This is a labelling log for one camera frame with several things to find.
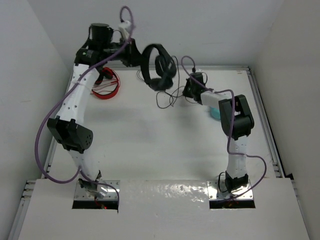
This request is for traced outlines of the black wired headphones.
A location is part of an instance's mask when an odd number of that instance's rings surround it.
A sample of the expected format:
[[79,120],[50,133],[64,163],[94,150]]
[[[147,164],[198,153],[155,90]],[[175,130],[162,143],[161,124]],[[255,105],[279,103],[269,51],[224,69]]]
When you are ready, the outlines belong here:
[[[153,50],[157,50],[158,55],[154,59],[154,67],[157,77],[151,77],[150,75],[150,57]],[[156,105],[159,109],[167,109],[173,107],[178,98],[182,96],[180,93],[181,78],[178,77],[177,89],[172,93],[168,93],[171,87],[173,87],[173,78],[179,76],[179,63],[178,58],[174,55],[170,55],[162,44],[152,43],[145,47],[141,54],[140,72],[144,83],[156,92],[156,95],[166,94],[169,96],[169,103],[167,106],[160,106],[159,102]]]

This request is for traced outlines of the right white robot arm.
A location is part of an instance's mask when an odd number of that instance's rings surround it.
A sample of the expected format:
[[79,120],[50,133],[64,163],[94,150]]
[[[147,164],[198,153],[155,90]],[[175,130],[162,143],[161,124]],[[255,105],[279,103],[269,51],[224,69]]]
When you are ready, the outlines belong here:
[[193,72],[187,79],[183,95],[200,105],[217,109],[222,131],[227,136],[228,164],[224,184],[229,193],[249,182],[246,168],[246,144],[255,125],[246,97],[230,89],[207,88],[202,72]]

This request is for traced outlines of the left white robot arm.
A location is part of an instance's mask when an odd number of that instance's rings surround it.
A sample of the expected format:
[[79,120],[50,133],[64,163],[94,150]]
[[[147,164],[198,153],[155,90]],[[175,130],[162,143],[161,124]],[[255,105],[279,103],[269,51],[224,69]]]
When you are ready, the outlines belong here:
[[47,120],[47,127],[54,139],[70,154],[81,178],[78,182],[88,195],[102,199],[106,194],[119,192],[102,180],[101,172],[95,165],[90,152],[94,140],[93,131],[85,127],[84,116],[92,88],[109,61],[121,61],[126,67],[141,63],[141,54],[131,38],[134,25],[122,21],[118,29],[119,42],[113,42],[114,30],[104,23],[93,23],[84,45],[77,51],[73,64],[73,79],[69,89],[58,104],[59,111]]

